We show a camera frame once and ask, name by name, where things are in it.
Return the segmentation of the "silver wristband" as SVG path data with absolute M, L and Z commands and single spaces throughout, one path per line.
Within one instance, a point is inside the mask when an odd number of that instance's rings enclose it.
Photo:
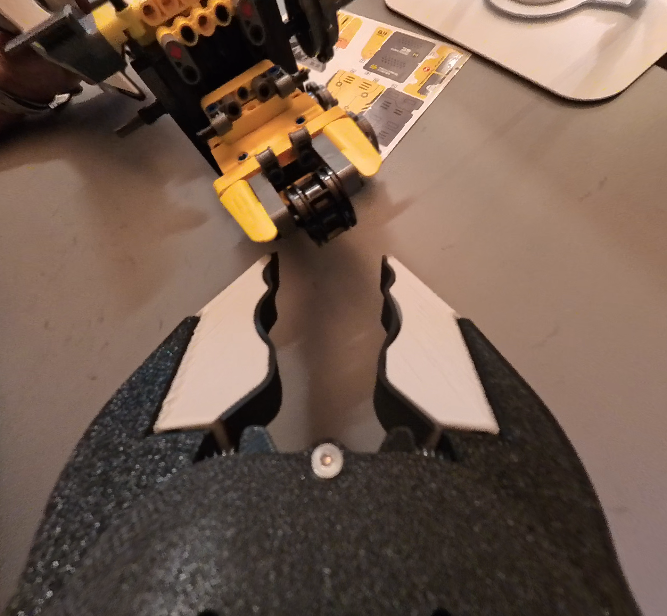
M 25 114 L 37 115 L 43 112 L 63 110 L 69 103 L 71 103 L 71 100 L 74 96 L 74 93 L 69 92 L 56 94 L 48 102 L 38 102 L 19 96 L 13 97 L 13 100 L 18 106 L 21 106 Z

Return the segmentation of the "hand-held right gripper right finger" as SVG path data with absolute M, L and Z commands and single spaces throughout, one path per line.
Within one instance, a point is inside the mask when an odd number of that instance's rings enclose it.
M 466 342 L 462 317 L 395 256 L 381 261 L 374 411 L 385 444 L 450 452 L 452 436 L 500 438 L 500 424 Z

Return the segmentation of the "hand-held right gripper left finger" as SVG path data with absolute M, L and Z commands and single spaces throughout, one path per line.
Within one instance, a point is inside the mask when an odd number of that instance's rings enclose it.
M 196 314 L 196 326 L 154 421 L 154 434 L 202 430 L 222 451 L 281 406 L 270 331 L 277 318 L 278 253 L 266 254 Z

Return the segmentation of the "person's left hand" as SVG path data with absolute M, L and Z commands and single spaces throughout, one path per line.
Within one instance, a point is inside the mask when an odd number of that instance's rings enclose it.
M 79 76 L 31 49 L 1 53 L 1 89 L 33 102 L 46 103 L 56 95 L 77 92 Z

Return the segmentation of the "person's left forearm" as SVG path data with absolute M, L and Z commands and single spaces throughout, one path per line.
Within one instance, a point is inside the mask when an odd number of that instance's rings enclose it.
M 46 114 L 49 114 L 50 110 L 23 110 L 23 111 L 16 111 L 11 110 L 8 111 L 4 109 L 4 107 L 1 107 L 1 134 L 10 131 L 11 129 L 19 126 L 21 123 L 29 121 L 29 120 L 35 120 L 39 117 L 42 117 Z

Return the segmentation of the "yellow grey sticker sheet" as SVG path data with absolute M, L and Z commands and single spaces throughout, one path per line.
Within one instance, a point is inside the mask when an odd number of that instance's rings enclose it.
M 372 126 L 386 159 L 470 53 L 445 41 L 353 14 L 338 13 L 339 39 L 327 63 L 309 58 L 290 40 L 300 67 L 325 86 L 346 111 Z

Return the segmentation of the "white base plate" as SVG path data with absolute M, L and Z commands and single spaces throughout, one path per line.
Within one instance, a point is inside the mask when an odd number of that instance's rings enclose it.
M 390 10 L 569 100 L 625 90 L 666 53 L 666 0 L 526 19 L 488 0 L 385 0 Z

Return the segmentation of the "yellow black brick vehicle model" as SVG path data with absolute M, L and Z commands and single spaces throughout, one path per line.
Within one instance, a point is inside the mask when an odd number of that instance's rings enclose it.
M 214 189 L 255 243 L 301 228 L 317 244 L 356 224 L 352 196 L 381 166 L 378 139 L 299 67 L 333 58 L 338 13 L 356 0 L 62 0 L 62 10 L 14 35 L 84 84 L 151 103 L 116 133 L 170 116 L 216 170 Z

